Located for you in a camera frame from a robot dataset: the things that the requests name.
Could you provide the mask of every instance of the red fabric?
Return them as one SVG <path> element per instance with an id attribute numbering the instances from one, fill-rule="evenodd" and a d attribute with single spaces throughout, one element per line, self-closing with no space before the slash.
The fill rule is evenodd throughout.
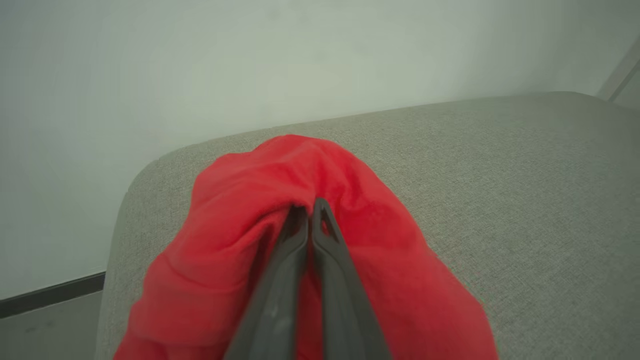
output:
<path id="1" fill-rule="evenodd" d="M 219 359 L 292 204 L 331 205 L 396 359 L 495 359 L 484 311 L 400 200 L 335 143 L 281 136 L 217 159 L 182 229 L 151 264 L 115 359 Z M 298 357 L 322 359 L 321 297 L 302 279 Z"/>

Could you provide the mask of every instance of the floor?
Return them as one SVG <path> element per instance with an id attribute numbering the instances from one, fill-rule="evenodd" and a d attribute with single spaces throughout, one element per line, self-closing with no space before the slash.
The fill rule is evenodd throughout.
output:
<path id="1" fill-rule="evenodd" d="M 102 292 L 0 319 L 0 359 L 93 359 Z"/>

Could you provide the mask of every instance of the gray upholstery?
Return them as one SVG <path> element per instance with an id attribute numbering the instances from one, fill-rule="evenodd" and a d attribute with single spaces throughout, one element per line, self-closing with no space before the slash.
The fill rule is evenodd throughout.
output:
<path id="1" fill-rule="evenodd" d="M 97 359 L 117 348 L 199 171 L 286 133 L 333 140 L 378 174 L 484 304 L 502 358 L 640 354 L 640 113 L 559 92 L 276 127 L 154 161 L 120 208 Z"/>

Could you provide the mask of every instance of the red cloth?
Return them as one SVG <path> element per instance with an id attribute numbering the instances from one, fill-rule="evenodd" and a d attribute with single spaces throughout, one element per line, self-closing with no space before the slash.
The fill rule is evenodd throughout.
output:
<path id="1" fill-rule="evenodd" d="M 219 359 L 292 204 L 324 197 L 396 359 L 496 359 L 481 305 L 400 200 L 335 143 L 281 136 L 217 159 L 151 264 L 115 359 Z M 319 279 L 300 286 L 298 358 L 322 359 Z"/>

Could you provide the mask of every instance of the black baseboard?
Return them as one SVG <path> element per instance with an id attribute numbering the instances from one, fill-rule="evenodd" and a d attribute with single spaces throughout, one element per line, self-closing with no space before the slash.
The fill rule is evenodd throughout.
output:
<path id="1" fill-rule="evenodd" d="M 102 290 L 104 272 L 0 300 L 0 319 Z"/>

